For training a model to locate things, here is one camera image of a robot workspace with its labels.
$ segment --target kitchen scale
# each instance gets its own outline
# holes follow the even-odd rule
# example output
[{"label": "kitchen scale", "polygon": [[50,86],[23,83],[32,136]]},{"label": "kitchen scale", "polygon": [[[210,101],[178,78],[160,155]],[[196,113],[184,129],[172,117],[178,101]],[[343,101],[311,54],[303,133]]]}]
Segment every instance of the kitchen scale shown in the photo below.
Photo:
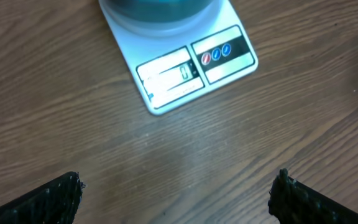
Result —
[{"label": "kitchen scale", "polygon": [[164,114],[250,74],[258,58],[229,0],[176,22],[142,22],[99,0],[152,114]]}]

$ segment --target red button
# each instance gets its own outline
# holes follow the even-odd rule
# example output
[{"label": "red button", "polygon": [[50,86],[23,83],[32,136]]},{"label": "red button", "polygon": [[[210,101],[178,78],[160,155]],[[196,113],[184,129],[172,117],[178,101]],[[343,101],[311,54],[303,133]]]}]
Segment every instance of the red button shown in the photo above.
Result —
[{"label": "red button", "polygon": [[207,65],[210,62],[211,62],[211,53],[205,52],[201,58],[201,63],[203,63],[203,65]]}]

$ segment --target weighing plate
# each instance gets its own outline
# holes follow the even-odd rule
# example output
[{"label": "weighing plate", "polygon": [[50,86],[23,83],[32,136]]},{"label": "weighing plate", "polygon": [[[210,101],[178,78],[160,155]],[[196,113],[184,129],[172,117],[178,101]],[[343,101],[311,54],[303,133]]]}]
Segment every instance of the weighing plate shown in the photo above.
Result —
[{"label": "weighing plate", "polygon": [[171,23],[167,24],[171,29],[161,25],[159,30],[142,22],[125,24],[104,0],[100,5],[152,114],[164,114],[258,67],[254,48],[229,0],[213,1],[182,23],[186,25]]}]

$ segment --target black border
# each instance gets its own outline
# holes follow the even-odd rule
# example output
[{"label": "black border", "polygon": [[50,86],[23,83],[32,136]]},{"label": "black border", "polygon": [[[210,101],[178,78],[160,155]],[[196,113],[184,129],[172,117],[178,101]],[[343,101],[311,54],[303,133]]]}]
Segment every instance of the black border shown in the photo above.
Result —
[{"label": "black border", "polygon": [[[139,72],[137,71],[140,66],[145,65],[145,64],[147,64],[147,63],[149,63],[149,62],[151,62],[151,61],[154,61],[155,59],[162,58],[162,57],[164,57],[164,56],[167,56],[167,55],[169,55],[169,54],[172,54],[172,53],[174,53],[174,52],[176,52],[176,51],[178,51],[178,50],[180,50],[180,49],[183,49],[183,48],[187,50],[187,53],[188,53],[189,56],[190,56],[190,60],[192,60],[193,63],[195,63],[193,57],[192,57],[191,54],[190,54],[190,51],[189,51],[188,47],[187,47],[186,45],[183,46],[183,47],[179,47],[179,48],[177,48],[177,49],[175,49],[175,50],[172,50],[172,51],[170,51],[170,52],[168,52],[168,53],[166,53],[166,54],[164,54],[164,55],[161,55],[161,56],[159,56],[159,57],[153,58],[153,59],[151,59],[151,60],[148,60],[148,61],[146,61],[146,62],[144,62],[144,63],[142,63],[142,64],[136,66],[136,73],[137,73],[137,76],[138,76],[139,79],[140,79],[140,82],[142,82],[142,79],[141,79],[141,77],[140,77],[140,75],[139,75]],[[201,78],[200,71],[197,71],[197,72],[199,73],[199,77],[198,77],[198,78],[200,78],[200,79],[201,79],[201,82],[203,83],[203,87],[202,87],[202,88],[199,88],[199,89],[197,89],[197,90],[191,91],[191,92],[187,93],[186,95],[183,95],[183,96],[181,96],[181,97],[179,97],[179,98],[177,98],[177,99],[175,99],[175,100],[173,100],[173,101],[171,101],[171,102],[165,103],[164,105],[161,105],[161,106],[158,107],[158,108],[156,108],[156,107],[153,107],[153,108],[157,110],[157,109],[159,109],[159,108],[161,108],[161,107],[163,107],[163,106],[165,106],[165,105],[169,105],[170,103],[173,103],[173,102],[175,102],[175,101],[177,101],[177,100],[180,100],[180,99],[182,99],[182,98],[184,98],[184,97],[186,97],[186,96],[188,96],[188,95],[190,95],[190,94],[192,94],[192,93],[194,93],[194,92],[196,92],[196,91],[198,91],[198,90],[204,89],[204,88],[205,88],[205,83],[204,83],[203,79]],[[146,94],[147,94],[147,90],[146,90],[146,88],[144,87],[143,83],[142,83],[142,86],[143,86],[144,91],[146,91]]]},{"label": "black border", "polygon": [[[226,28],[226,29],[224,29],[224,30],[221,30],[221,31],[219,31],[219,32],[216,32],[216,33],[214,33],[214,34],[211,34],[211,35],[209,35],[209,36],[207,36],[207,37],[204,37],[204,38],[202,38],[202,39],[200,39],[200,40],[197,40],[196,42],[191,43],[191,44],[190,44],[190,45],[191,45],[191,49],[193,50],[194,54],[197,56],[196,51],[195,51],[195,49],[194,49],[194,45],[195,45],[196,43],[201,42],[201,41],[203,41],[203,40],[205,40],[205,39],[207,39],[207,38],[210,38],[210,37],[212,37],[212,36],[214,36],[214,35],[216,35],[216,34],[220,34],[220,33],[224,32],[224,31],[226,31],[226,30],[232,29],[233,27],[238,27],[238,28],[239,28],[240,33],[241,33],[241,36],[243,37],[244,41],[246,42],[248,48],[251,50],[251,47],[250,47],[250,45],[248,44],[248,42],[247,42],[247,40],[246,40],[246,38],[245,38],[245,35],[242,33],[242,30],[241,30],[240,26],[236,24],[236,25],[230,26],[230,27],[228,27],[228,28]],[[214,84],[214,83],[216,83],[216,82],[218,82],[218,81],[221,81],[221,80],[223,80],[223,79],[225,79],[225,78],[227,78],[227,77],[229,77],[229,76],[231,76],[231,75],[233,75],[233,74],[235,74],[235,73],[237,73],[237,72],[240,72],[241,70],[247,69],[247,68],[249,68],[249,67],[255,65],[256,60],[255,60],[254,56],[252,55],[252,52],[249,51],[249,53],[251,53],[251,57],[252,57],[252,59],[254,59],[254,62],[253,62],[252,64],[250,64],[250,65],[248,65],[248,66],[246,66],[246,67],[244,67],[244,68],[241,68],[241,69],[239,69],[239,70],[237,70],[237,71],[235,71],[235,72],[232,72],[232,73],[230,73],[230,74],[228,74],[228,75],[225,75],[224,77],[222,77],[222,78],[216,80],[215,82],[212,82],[212,83],[211,83],[211,82],[209,81],[208,77],[206,76],[205,71],[202,69],[202,71],[203,71],[203,73],[204,73],[204,75],[205,75],[205,78],[206,78],[207,82],[208,82],[210,85],[212,85],[212,84]]]}]

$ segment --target wooden surface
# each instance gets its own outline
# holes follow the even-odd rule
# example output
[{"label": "wooden surface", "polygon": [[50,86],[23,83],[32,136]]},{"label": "wooden surface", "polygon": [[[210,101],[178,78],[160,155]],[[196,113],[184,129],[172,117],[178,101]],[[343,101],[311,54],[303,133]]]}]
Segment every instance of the wooden surface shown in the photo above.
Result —
[{"label": "wooden surface", "polygon": [[358,212],[358,0],[233,1],[259,69],[147,112],[95,0],[0,0],[0,205],[75,170],[75,223],[274,223],[280,168]]}]

